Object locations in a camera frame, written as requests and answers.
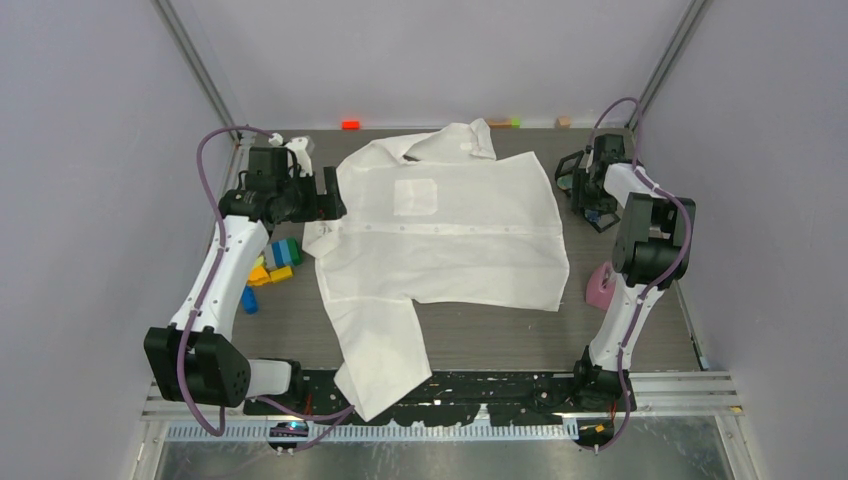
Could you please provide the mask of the white shirt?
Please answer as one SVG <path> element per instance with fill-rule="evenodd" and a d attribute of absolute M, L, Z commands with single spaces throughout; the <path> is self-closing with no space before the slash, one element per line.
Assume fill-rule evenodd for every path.
<path fill-rule="evenodd" d="M 484 120 L 371 141 L 337 178 L 346 213 L 307 224 L 302 248 L 361 419 L 431 377 L 417 304 L 559 308 L 570 265 L 552 187 L 535 153 L 499 158 Z"/>

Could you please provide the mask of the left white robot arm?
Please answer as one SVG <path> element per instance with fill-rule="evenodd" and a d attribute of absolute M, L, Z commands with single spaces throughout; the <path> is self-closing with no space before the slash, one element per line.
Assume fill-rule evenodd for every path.
<path fill-rule="evenodd" d="M 308 136 L 280 147 L 252 147 L 237 189 L 216 204 L 223 224 L 185 303 L 165 327 L 152 327 L 144 350 L 162 397 L 237 407 L 268 395 L 280 412 L 298 412 L 307 398 L 298 363 L 247 359 L 231 343 L 233 324 L 255 261 L 274 228 L 285 222 L 335 220 L 345 215 L 336 172 L 327 167 L 325 193 L 316 188 Z"/>

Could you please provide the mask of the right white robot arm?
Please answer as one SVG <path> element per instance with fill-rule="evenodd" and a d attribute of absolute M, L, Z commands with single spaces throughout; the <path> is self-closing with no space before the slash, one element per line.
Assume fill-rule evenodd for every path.
<path fill-rule="evenodd" d="M 688 268 L 696 205 L 653 182 L 626 157 L 618 134 L 592 137 L 571 158 L 571 211 L 598 233 L 605 218 L 617 229 L 610 261 L 586 290 L 609 293 L 610 302 L 570 385 L 577 408 L 607 411 L 627 399 L 632 352 L 649 313 Z"/>

